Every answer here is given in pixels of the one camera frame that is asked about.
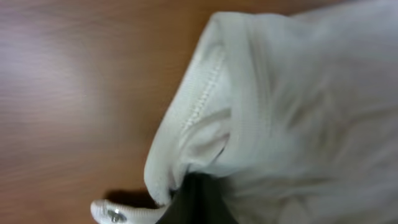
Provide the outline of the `white tan green shirt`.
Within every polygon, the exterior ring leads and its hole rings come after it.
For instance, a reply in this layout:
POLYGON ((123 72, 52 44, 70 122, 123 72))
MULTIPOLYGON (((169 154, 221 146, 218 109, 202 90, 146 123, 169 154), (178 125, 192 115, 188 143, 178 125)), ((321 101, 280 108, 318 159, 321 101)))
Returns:
POLYGON ((240 223, 396 223, 397 2, 214 13, 144 181, 167 205, 190 172, 240 223))

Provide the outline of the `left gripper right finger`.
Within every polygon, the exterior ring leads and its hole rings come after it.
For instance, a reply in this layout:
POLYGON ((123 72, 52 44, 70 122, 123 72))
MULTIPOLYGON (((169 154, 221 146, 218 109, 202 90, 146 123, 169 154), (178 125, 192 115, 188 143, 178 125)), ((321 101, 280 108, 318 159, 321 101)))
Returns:
POLYGON ((218 181, 208 174, 190 173, 156 224, 238 223, 223 200, 218 181))

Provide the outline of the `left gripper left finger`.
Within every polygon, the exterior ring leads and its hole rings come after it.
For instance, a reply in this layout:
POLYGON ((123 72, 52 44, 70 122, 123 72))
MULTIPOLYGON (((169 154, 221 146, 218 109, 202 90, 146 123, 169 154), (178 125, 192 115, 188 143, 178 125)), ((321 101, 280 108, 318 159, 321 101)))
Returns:
POLYGON ((155 224, 167 209, 168 206, 134 208, 109 200, 95 200, 90 207, 93 219, 99 224, 155 224))

